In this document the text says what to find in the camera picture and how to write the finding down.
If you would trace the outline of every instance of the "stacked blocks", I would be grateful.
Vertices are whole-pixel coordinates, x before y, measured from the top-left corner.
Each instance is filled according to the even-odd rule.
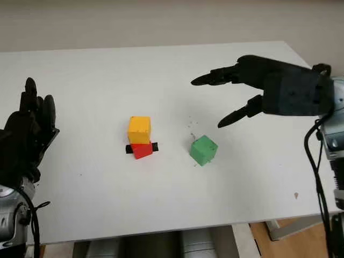
[[[218,146],[207,136],[202,136],[191,145],[190,155],[201,166],[210,162],[216,154]]]
[[[127,133],[130,142],[127,153],[134,153],[136,159],[153,153],[150,117],[131,117]]]

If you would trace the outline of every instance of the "tabletop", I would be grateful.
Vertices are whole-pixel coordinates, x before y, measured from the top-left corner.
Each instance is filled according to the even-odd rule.
[[[246,223],[319,213],[303,137],[315,117],[258,114],[218,129],[261,91],[247,85],[195,87],[210,69],[255,54],[308,66],[281,41],[0,53],[0,128],[18,110],[27,77],[52,94],[61,130],[40,165],[33,199],[41,242]],[[130,116],[150,116],[159,151],[126,154]],[[194,137],[219,147],[200,167]],[[318,152],[315,137],[311,142]],[[334,181],[320,176],[330,211]]]

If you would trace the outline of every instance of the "floor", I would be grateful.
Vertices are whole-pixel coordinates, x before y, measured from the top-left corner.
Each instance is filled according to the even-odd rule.
[[[293,219],[278,221],[281,227],[293,222]],[[322,224],[297,233],[279,241],[270,241],[265,223],[251,224],[251,230],[263,258],[272,257],[327,257],[325,232]]]

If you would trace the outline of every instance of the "black cable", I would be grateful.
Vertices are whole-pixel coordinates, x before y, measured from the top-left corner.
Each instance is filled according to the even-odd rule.
[[[39,258],[40,256],[40,240],[39,240],[39,224],[38,224],[38,218],[36,213],[36,208],[33,206],[33,203],[30,199],[30,197],[21,189],[21,188],[15,188],[15,190],[25,199],[32,215],[32,221],[31,221],[31,230],[33,235],[33,241],[34,241],[34,258]]]
[[[327,203],[326,203],[326,198],[324,194],[324,189],[321,184],[320,176],[319,176],[319,167],[320,167],[320,161],[321,161],[321,151],[323,149],[323,143],[321,142],[320,144],[320,154],[319,154],[319,160],[318,160],[318,165],[316,165],[313,156],[310,152],[309,149],[309,139],[310,136],[319,129],[319,126],[322,125],[326,120],[328,120],[331,115],[333,114],[333,109],[323,116],[321,119],[317,120],[316,123],[311,127],[311,129],[306,133],[305,139],[304,139],[304,147],[305,151],[307,154],[307,157],[311,163],[313,172],[314,172],[314,177],[316,179],[316,187],[317,187],[317,194],[318,194],[318,201],[319,201],[319,206],[320,206],[320,212],[321,212],[321,218],[322,222],[324,224],[325,228],[325,234],[326,234],[326,246],[327,246],[327,253],[328,257],[332,257],[332,246],[331,246],[331,227],[330,227],[330,220],[329,220],[329,213],[328,213],[328,208],[327,208]]]

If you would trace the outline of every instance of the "yellow cube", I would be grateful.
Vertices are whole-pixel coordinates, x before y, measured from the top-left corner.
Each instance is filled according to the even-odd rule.
[[[128,138],[130,144],[148,144],[151,139],[151,118],[131,117]]]

